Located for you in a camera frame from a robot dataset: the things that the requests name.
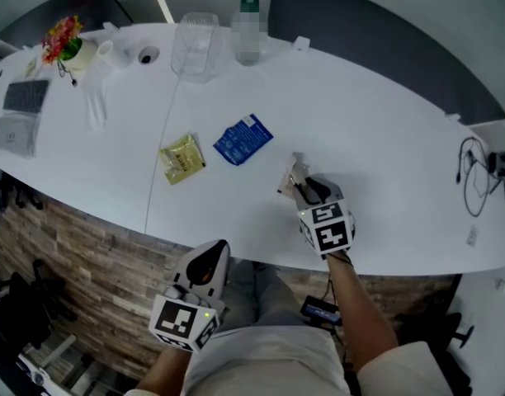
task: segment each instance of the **white table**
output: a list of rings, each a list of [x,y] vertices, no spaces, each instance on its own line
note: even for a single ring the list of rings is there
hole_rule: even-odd
[[[428,101],[365,68],[274,43],[255,67],[232,60],[205,85],[181,82],[162,146],[194,134],[207,167],[170,186],[158,165],[146,233],[195,246],[229,241],[235,257],[326,270],[276,193],[293,152],[342,188],[356,217],[350,256],[361,274],[437,275],[505,266],[503,187],[473,219],[455,184],[471,136]],[[254,113],[274,139],[236,167],[212,148]],[[466,239],[474,225],[475,247]]]
[[[36,157],[25,160],[0,150],[0,168],[38,191],[91,215],[143,232],[159,140],[177,85],[170,71],[174,30],[165,25],[122,28],[117,39],[133,63],[108,81],[104,130],[85,130],[84,99],[69,77],[43,67],[51,84],[43,106]],[[106,37],[99,34],[97,42]],[[160,48],[149,65],[135,59],[146,45]],[[8,83],[22,76],[35,47],[4,59],[0,115]]]
[[[359,273],[505,266],[502,187],[473,219],[455,184],[468,129],[378,74],[315,50],[295,53],[280,41],[268,60],[251,68],[235,62],[227,46],[217,78],[178,83],[169,67],[174,31],[174,25],[121,30],[132,59],[149,44],[161,55],[149,66],[133,62],[110,81],[101,132],[85,131],[80,92],[54,71],[37,157],[0,151],[0,168],[130,229],[191,246],[225,238],[235,257],[325,270],[299,234],[294,202],[276,193],[296,151],[342,188],[356,217],[351,256]],[[30,59],[22,52],[2,62],[0,115],[8,83]],[[236,167],[212,144],[251,113],[275,138]],[[207,167],[170,186],[157,151],[185,133],[196,136]],[[472,225],[479,231],[475,247],[465,243]]]

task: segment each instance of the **water bottle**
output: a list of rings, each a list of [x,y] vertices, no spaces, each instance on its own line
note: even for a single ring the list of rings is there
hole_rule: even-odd
[[[260,1],[241,0],[231,26],[236,60],[243,66],[256,64],[267,39],[267,19],[260,11]]]

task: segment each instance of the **cable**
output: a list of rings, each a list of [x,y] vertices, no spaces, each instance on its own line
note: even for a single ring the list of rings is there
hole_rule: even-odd
[[[329,294],[329,289],[330,289],[331,285],[332,285],[332,275],[328,274],[328,285],[326,286],[326,291],[324,292],[324,295],[322,298],[320,298],[320,300],[326,299],[326,296],[328,296],[328,294]]]
[[[353,266],[352,259],[346,254],[346,251],[339,251],[341,256],[338,255],[338,252],[330,252],[328,255],[331,258],[335,258],[336,260],[339,260],[340,262],[344,262],[348,266]]]
[[[71,71],[68,70],[59,59],[57,59],[56,61],[57,61],[57,65],[58,65],[58,75],[60,75],[60,77],[63,78],[66,73],[69,73],[69,76],[71,77],[71,84],[74,87],[76,87],[77,80],[75,78],[73,78],[73,74],[71,73]]]
[[[333,335],[338,340],[339,344],[342,346],[342,349],[344,352],[344,354],[342,355],[342,366],[344,366],[346,364],[346,356],[347,356],[348,351],[347,351],[346,345],[344,345],[341,338],[338,336],[337,329],[335,328],[335,326],[333,326]]]
[[[464,151],[464,146],[465,144],[471,142],[470,147]],[[482,160],[478,160],[476,156],[473,153],[473,149],[477,148]],[[461,182],[461,167],[463,164],[463,171],[465,175],[465,180],[464,180],[464,192],[463,192],[463,197],[464,197],[464,203],[465,203],[465,208],[469,212],[469,214],[473,217],[478,217],[482,213],[482,210],[484,209],[485,202],[487,201],[487,197],[489,195],[489,186],[490,186],[490,175],[488,172],[488,167],[487,167],[487,156],[484,151],[484,146],[482,143],[476,139],[473,136],[470,136],[469,138],[464,139],[461,142],[460,145],[460,151],[458,152],[458,173],[456,174],[456,183],[459,184]],[[476,178],[477,178],[477,169],[478,165],[482,166],[485,169],[486,172],[486,185],[485,185],[485,191],[481,192],[478,189],[478,186],[476,184]],[[478,195],[478,198],[481,199],[480,202],[480,207],[478,210],[475,212],[470,208],[469,200],[467,198],[467,185],[469,183],[469,178],[471,171],[474,169],[473,173],[473,188],[476,190],[476,194]]]

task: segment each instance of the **wrist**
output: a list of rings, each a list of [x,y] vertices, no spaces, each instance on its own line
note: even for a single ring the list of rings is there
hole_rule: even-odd
[[[326,255],[326,258],[353,268],[352,260],[344,251],[330,252]]]
[[[184,351],[183,349],[174,347],[172,345],[166,345],[159,354],[159,358],[164,358],[167,360],[174,359],[177,361],[189,361],[191,356],[192,352]]]

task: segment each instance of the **blue label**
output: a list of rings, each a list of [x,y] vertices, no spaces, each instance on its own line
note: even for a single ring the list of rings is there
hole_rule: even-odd
[[[239,166],[272,139],[271,133],[255,115],[248,115],[228,128],[214,148],[229,163]]]

